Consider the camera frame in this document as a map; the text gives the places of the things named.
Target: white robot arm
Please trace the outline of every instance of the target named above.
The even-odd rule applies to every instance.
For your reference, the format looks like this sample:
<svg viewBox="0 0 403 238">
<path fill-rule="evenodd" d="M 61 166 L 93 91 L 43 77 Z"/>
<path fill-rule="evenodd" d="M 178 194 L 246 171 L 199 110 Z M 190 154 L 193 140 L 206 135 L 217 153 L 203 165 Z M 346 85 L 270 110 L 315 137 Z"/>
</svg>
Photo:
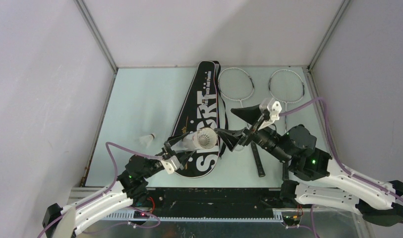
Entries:
<svg viewBox="0 0 403 238">
<path fill-rule="evenodd" d="M 208 143 L 200 141 L 205 140 L 206 136 L 209 137 Z M 68 211 L 72 211 L 73 207 L 75 215 L 71 217 L 75 221 L 72 236 L 75 237 L 114 211 L 128 206 L 141 206 L 147 200 L 147 178 L 163 169 L 168 174 L 173 174 L 177 169 L 182 168 L 182 164 L 188 161 L 195 150 L 211 149 L 216 143 L 217 136 L 214 131 L 211 128 L 202 128 L 193 133 L 171 137 L 165 142 L 162 153 L 158 155 L 162 158 L 160 160 L 132 156 L 129 163 L 125 165 L 125 171 L 116 178 L 111 186 L 104 187 L 98 192 L 62 208 L 58 204 L 48 207 L 43 220 L 47 237 L 53 236 L 57 221 Z"/>
<path fill-rule="evenodd" d="M 260 105 L 250 108 L 232 109 L 233 114 L 251 124 L 251 127 L 238 131 L 217 128 L 215 131 L 230 150 L 237 144 L 246 146 L 253 141 L 280 162 L 289 162 L 289 171 L 299 179 L 315 180 L 339 189 L 315 187 L 311 192 L 308 186 L 298 184 L 296 189 L 289 189 L 287 193 L 282 186 L 282 199 L 292 197 L 295 204 L 321 204 L 356 214 L 371 214 L 364 218 L 381 226 L 391 226 L 403 220 L 403 206 L 395 203 L 396 197 L 393 195 L 403 195 L 402 182 L 378 181 L 337 162 L 327 152 L 315 148 L 316 137 L 303 125 L 279 135 L 267 125 L 279 119 L 280 111 L 280 103 L 274 99 L 265 99 Z M 390 216 L 387 222 L 383 221 L 386 216 Z"/>
</svg>

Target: white shuttlecock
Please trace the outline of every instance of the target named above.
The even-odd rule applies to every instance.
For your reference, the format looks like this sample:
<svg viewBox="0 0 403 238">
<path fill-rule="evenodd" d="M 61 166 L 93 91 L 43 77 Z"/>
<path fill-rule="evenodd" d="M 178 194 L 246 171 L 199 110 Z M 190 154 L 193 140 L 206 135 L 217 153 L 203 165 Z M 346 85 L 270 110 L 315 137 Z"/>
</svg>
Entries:
<svg viewBox="0 0 403 238">
<path fill-rule="evenodd" d="M 138 138 L 138 140 L 140 141 L 140 144 L 145 146 L 146 148 L 150 146 L 150 144 L 152 144 L 153 139 L 156 137 L 155 133 L 151 133 L 148 135 L 143 135 L 140 136 Z"/>
<path fill-rule="evenodd" d="M 182 142 L 189 151 L 211 149 L 217 143 L 217 135 L 213 129 L 205 127 L 188 134 Z"/>
</svg>

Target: purple cable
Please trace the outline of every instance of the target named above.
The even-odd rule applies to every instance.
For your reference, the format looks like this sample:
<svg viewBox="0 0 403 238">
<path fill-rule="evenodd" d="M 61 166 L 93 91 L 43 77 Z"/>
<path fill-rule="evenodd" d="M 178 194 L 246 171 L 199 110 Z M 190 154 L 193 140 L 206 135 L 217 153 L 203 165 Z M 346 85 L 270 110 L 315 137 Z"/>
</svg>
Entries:
<svg viewBox="0 0 403 238">
<path fill-rule="evenodd" d="M 356 179 L 358 179 L 358 180 L 360 180 L 360 181 L 362 181 L 362 182 L 364 182 L 364 183 L 367 183 L 367 184 L 369 184 L 369 185 L 371 185 L 371 186 L 374 186 L 374 187 L 380 189 L 381 191 L 383 191 L 383 192 L 385 192 L 385 193 L 389 193 L 390 195 L 394 196 L 396 199 L 400 200 L 400 201 L 403 203 L 403 198 L 402 198 L 402 197 L 398 196 L 398 195 L 395 194 L 394 192 L 391 192 L 391 191 L 389 191 L 388 189 L 386 189 L 386 188 L 384 188 L 384 187 L 382 187 L 382 186 L 380 186 L 380 185 L 378 185 L 378 184 L 376 184 L 376 183 L 374 183 L 374 182 L 372 182 L 372 181 L 369 181 L 369 180 L 367 180 L 367 179 L 365 179 L 365 178 L 362 178 L 362 177 L 360 177 L 360 176 L 358 176 L 358 175 L 356 175 L 356 174 L 353 174 L 353 175 L 352 175 L 351 172 L 343 165 L 343 163 L 340 161 L 340 159 L 339 159 L 339 157 L 338 157 L 338 154 L 337 154 L 337 152 L 336 152 L 336 147 L 335 147 L 335 145 L 334 145 L 333 137 L 331 136 L 331 132 L 330 132 L 330 121 L 329 121 L 329 119 L 328 119 L 327 104 L 326 104 L 326 102 L 325 102 L 325 100 L 324 100 L 323 97 L 314 98 L 314 99 L 312 99 L 311 101 L 309 101 L 309 102 L 303 104 L 302 106 L 300 106 L 300 107 L 298 107 L 298 108 L 295 108 L 295 109 L 290 110 L 290 111 L 288 111 L 288 112 L 280 113 L 280 116 L 287 116 L 287 115 L 289 115 L 289 114 L 295 113 L 295 112 L 297 112 L 297 111 L 299 111 L 299 110 L 301 110 L 301 109 L 303 109 L 303 108 L 305 108 L 305 107 L 307 107 L 307 106 L 309 106 L 309 105 L 311 105 L 311 104 L 313 104 L 313 103 L 315 103 L 315 102 L 317 102 L 317 101 L 321 101 L 321 103 L 322 103 L 322 106 L 323 106 L 323 113 L 324 113 L 325 132 L 327 133 L 327 142 L 328 142 L 328 145 L 330 146 L 331 152 L 333 153 L 333 157 L 334 157 L 334 159 L 336 160 L 337 164 L 340 166 L 340 168 L 341 168 L 346 174 L 348 174 L 349 176 L 352 176 L 353 178 L 356 178 Z"/>
<path fill-rule="evenodd" d="M 314 207 L 315 207 L 315 205 L 312 205 L 312 206 L 311 206 L 311 224 L 312 224 L 312 232 L 314 233 L 315 238 L 319 238 L 319 235 L 317 234 L 317 230 L 315 229 Z"/>
<path fill-rule="evenodd" d="M 99 195 L 97 195 L 97 196 L 95 196 L 95 197 L 89 199 L 88 201 L 83 202 L 83 203 L 80 204 L 80 205 L 77 205 L 76 209 L 80 209 L 81 207 L 86 206 L 87 204 L 89 204 L 89 203 L 95 201 L 96 199 L 102 197 L 104 193 L 106 193 L 106 192 L 108 192 L 109 190 L 111 190 L 111 188 L 115 185 L 116 179 L 117 179 L 117 177 L 118 177 L 118 168 L 116 167 L 116 162 L 115 162 L 114 156 L 112 155 L 112 152 L 111 152 L 111 150 L 110 150 L 110 148 L 109 148 L 110 145 L 112 145 L 112 146 L 114 146 L 114 147 L 116 147 L 116 148 L 118 148 L 118 149 L 124 150 L 124 151 L 126 151 L 126 152 L 128 152 L 128 153 L 131 153 L 131 154 L 134 154 L 134 155 L 138 155 L 138 156 L 141 156 L 141 157 L 145 157 L 145 158 L 147 158 L 147 159 L 159 160 L 159 158 L 161 158 L 161 156 L 151 156 L 151 155 L 141 154 L 141 153 L 138 153 L 138 152 L 136 152 L 136 151 L 127 149 L 127 148 L 125 148 L 125 147 L 122 147 L 122 146 L 117 145 L 117 144 L 112 143 L 112 142 L 107 142 L 107 143 L 105 143 L 105 146 L 106 146 L 106 148 L 107 148 L 107 150 L 108 150 L 108 154 L 109 154 L 109 156 L 110 156 L 110 158 L 111 158 L 111 160 L 112 160 L 112 163 L 113 163 L 113 165 L 114 165 L 114 174 L 115 174 L 115 176 L 114 176 L 114 181 L 113 181 L 113 182 L 111 183 L 111 185 L 108 186 L 108 188 L 105 189 L 105 191 L 103 191 L 101 194 L 99 194 Z M 56 218 L 55 220 L 53 220 L 52 222 L 50 222 L 50 223 L 39 233 L 39 235 L 38 235 L 37 238 L 41 238 L 42 235 L 44 235 L 44 233 L 45 233 L 51 226 L 53 226 L 56 222 L 58 222 L 59 220 L 61 220 L 61 218 L 63 218 L 64 215 L 65 215 L 65 213 L 62 214 L 61 216 L 57 217 L 57 218 Z M 159 218 L 156 217 L 155 215 L 153 215 L 153 216 L 155 217 L 156 220 L 158 220 L 158 224 L 155 225 L 155 227 L 156 227 L 156 226 L 158 226 L 158 225 L 160 224 L 160 220 L 159 220 Z"/>
<path fill-rule="evenodd" d="M 133 227 L 135 226 L 135 227 L 140 227 L 140 228 L 145 228 L 145 229 L 155 228 L 155 227 L 157 227 L 158 225 L 160 225 L 161 220 L 159 219 L 159 217 L 157 217 L 157 216 L 155 216 L 155 215 L 153 215 L 153 214 L 151 214 L 151 213 L 147 213 L 147 212 L 145 212 L 145 211 L 139 210 L 139 209 L 137 209 L 137 208 L 135 208 L 135 207 L 130 207 L 130 208 L 133 209 L 133 210 L 135 210 L 135 211 L 137 211 L 137 212 L 145 213 L 145 214 L 149 215 L 150 217 L 155 218 L 156 221 L 157 221 L 157 224 L 152 225 L 152 226 L 143 226 L 143 225 L 134 224 L 134 223 L 132 223 L 132 222 L 118 222 L 118 223 L 115 223 L 115 224 L 113 224 L 113 225 L 111 225 L 111 226 L 109 226 L 109 227 L 105 227 L 105 228 L 103 228 L 102 230 L 99 230 L 99 231 L 95 231 L 95 232 L 82 232 L 82 233 L 83 233 L 83 234 L 87 234 L 87 235 L 94 235 L 94 234 L 97 234 L 97 233 L 99 233 L 99 232 L 103 232 L 103 231 L 109 230 L 109 229 L 111 229 L 112 227 L 116 227 L 116 226 L 119 226 L 119 225 L 133 225 Z"/>
</svg>

